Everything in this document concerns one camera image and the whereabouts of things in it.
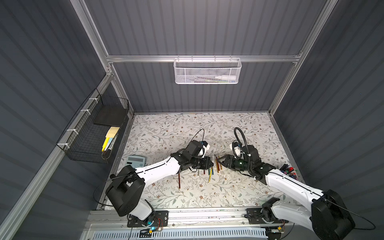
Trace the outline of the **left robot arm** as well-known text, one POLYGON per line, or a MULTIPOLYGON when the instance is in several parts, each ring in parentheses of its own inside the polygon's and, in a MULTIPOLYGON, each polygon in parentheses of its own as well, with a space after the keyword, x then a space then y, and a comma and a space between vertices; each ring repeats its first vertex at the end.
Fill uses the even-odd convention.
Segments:
POLYGON ((136 169, 127 165, 117 175, 110 175, 111 183, 106 189, 106 196, 120 217, 132 215, 141 221, 151 221, 155 210, 148 201, 142 199, 144 189, 189 169, 207 171, 214 166, 206 155, 209 149, 206 141, 192 140, 185 149, 172 153, 158 163, 136 169))

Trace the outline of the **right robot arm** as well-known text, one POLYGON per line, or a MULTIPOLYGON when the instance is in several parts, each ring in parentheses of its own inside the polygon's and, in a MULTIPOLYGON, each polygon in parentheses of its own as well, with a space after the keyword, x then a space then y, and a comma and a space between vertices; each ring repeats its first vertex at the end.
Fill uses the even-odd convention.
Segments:
POLYGON ((275 188, 297 202, 294 205, 276 197, 267 200, 258 214, 267 224, 277 220, 292 222, 313 231, 321 240, 342 240, 356 226, 339 194, 310 187, 289 177, 264 163, 253 146, 218 158, 218 163, 275 188))

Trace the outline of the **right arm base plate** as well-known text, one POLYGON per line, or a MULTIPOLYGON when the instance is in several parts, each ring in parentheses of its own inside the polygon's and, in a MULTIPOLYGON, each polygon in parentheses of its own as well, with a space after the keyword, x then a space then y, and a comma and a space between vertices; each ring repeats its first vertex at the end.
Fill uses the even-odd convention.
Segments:
POLYGON ((275 217, 270 210, 263 208, 247 208, 244 217, 249 221, 249 224, 279 224, 284 225, 285 220, 275 217))

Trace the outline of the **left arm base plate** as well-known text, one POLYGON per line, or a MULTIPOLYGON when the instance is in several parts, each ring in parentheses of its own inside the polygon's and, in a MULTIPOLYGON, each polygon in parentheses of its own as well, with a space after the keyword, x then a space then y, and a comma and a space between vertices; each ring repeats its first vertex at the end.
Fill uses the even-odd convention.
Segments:
POLYGON ((169 211, 154 211, 147 218, 141 220, 136 216, 128 216, 128 228, 139 228, 139 227, 166 227, 169 220, 169 211))

